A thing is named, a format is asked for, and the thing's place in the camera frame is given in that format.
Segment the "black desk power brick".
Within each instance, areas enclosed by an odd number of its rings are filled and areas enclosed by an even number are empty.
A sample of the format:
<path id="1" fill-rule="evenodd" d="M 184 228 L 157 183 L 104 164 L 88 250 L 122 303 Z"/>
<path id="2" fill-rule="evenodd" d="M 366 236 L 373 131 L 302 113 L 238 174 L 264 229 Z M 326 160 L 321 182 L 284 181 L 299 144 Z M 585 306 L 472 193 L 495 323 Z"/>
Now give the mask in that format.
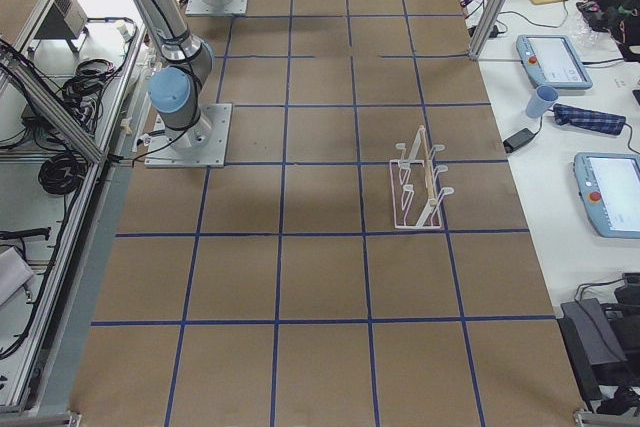
<path id="1" fill-rule="evenodd" d="M 536 137 L 536 133 L 528 128 L 523 128 L 503 140 L 506 154 L 511 154 L 529 144 Z"/>

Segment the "blue teach pendant near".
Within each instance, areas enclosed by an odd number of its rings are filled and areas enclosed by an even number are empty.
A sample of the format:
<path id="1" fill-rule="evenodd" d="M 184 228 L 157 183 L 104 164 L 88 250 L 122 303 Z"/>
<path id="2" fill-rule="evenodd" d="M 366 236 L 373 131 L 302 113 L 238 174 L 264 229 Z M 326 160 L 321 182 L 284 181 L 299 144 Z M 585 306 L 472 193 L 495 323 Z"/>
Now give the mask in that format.
<path id="1" fill-rule="evenodd" d="M 639 238 L 639 156 L 580 152 L 573 160 L 579 196 L 595 231 Z"/>

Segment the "blue teach pendant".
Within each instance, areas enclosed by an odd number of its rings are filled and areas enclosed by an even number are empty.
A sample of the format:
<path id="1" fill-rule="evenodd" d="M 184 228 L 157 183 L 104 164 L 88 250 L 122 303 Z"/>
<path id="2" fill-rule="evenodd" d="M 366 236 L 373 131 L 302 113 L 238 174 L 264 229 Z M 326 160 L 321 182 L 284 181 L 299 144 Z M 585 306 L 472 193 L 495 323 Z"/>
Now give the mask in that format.
<path id="1" fill-rule="evenodd" d="M 579 196 L 595 231 L 639 238 L 639 156 L 580 152 L 573 160 Z"/>
<path id="2" fill-rule="evenodd" d="M 567 36 L 519 35 L 515 47 L 533 85 L 564 90 L 587 90 L 593 86 Z"/>

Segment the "blue cup on desk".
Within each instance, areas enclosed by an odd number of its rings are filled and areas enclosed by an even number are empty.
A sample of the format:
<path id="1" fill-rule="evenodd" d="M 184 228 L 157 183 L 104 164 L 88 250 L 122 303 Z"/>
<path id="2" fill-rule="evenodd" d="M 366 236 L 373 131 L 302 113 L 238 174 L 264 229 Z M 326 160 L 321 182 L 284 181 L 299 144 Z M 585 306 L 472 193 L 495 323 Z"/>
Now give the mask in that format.
<path id="1" fill-rule="evenodd" d="M 559 94 L 554 87 L 549 85 L 538 86 L 526 105 L 526 116 L 530 119 L 541 117 L 547 110 L 555 105 L 558 97 Z"/>

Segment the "blue teach pendant far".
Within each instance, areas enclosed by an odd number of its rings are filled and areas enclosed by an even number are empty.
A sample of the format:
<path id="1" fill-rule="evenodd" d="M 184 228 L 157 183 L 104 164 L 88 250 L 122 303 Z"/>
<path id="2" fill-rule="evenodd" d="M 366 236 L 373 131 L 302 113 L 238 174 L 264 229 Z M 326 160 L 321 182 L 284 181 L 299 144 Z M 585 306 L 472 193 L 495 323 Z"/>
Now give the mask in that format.
<path id="1" fill-rule="evenodd" d="M 519 35 L 515 47 L 533 85 L 564 90 L 587 90 L 593 86 L 567 36 Z"/>

